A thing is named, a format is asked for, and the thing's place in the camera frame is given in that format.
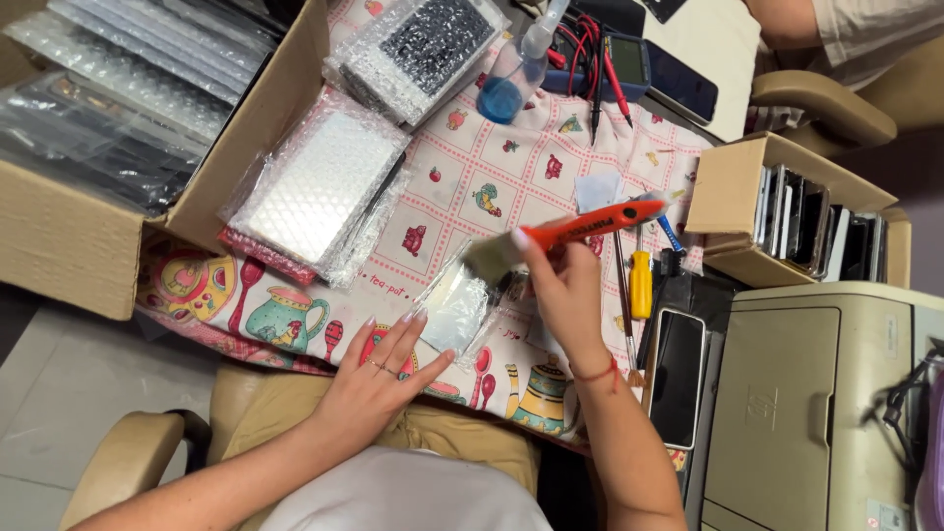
yellow screwdriver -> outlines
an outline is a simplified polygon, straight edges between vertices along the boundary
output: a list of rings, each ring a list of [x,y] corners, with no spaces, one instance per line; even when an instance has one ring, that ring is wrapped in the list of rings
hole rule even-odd
[[[637,225],[630,272],[630,312],[634,319],[648,319],[652,314],[652,257],[642,247],[643,226]]]

cardboard box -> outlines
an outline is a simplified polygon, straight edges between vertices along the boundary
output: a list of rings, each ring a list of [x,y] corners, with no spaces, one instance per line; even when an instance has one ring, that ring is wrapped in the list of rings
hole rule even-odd
[[[761,166],[783,163],[830,190],[830,203],[853,212],[882,212],[888,221],[888,283],[907,288],[911,222],[881,188],[771,132],[754,133],[701,153],[686,232],[703,233],[704,263],[755,288],[816,282],[767,256],[753,242]]]
[[[44,0],[2,2],[0,26],[44,5]],[[143,225],[222,251],[217,212],[246,168],[271,151],[318,96],[328,34],[325,0],[309,0],[180,201],[159,218],[127,212],[0,161],[0,282],[128,319]],[[0,86],[32,76],[37,68],[2,35],[0,64]]]

blue liquid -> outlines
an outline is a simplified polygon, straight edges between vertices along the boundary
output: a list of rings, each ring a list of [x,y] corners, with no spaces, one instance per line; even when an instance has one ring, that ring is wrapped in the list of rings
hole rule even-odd
[[[521,91],[504,77],[486,79],[476,100],[479,113],[496,124],[511,124],[523,106]]]

multimeter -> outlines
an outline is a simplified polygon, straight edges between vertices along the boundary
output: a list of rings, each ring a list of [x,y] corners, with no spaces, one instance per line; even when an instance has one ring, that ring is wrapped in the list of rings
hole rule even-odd
[[[561,23],[561,26],[571,29],[569,25],[564,23]],[[626,101],[638,101],[652,84],[646,42],[613,31],[605,31],[604,35],[606,36],[607,54],[613,63],[616,78],[619,79],[619,86],[623,90],[623,95],[626,96]],[[572,80],[570,77],[570,66],[573,64],[574,55],[577,53],[574,43],[563,36],[560,31],[556,31],[550,49],[564,56],[566,60],[565,67],[562,70],[557,70],[549,65],[548,73],[544,77],[544,82],[541,83],[541,88],[553,93],[567,94],[567,84],[570,83],[573,92],[580,92],[584,77],[582,60],[577,61]],[[610,87],[610,80],[607,79],[606,74],[603,74],[603,90],[600,97],[604,101],[616,101],[616,94]]]

paintbrush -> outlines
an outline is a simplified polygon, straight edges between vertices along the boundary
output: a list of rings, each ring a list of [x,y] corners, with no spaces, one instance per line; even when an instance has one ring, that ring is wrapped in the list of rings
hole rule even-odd
[[[556,227],[519,227],[541,249],[584,238],[609,234],[646,223],[665,214],[671,202],[660,199],[626,201],[581,214]],[[524,262],[514,246],[509,232],[489,240],[471,244],[463,255],[463,262],[488,285],[496,286],[513,267]]]

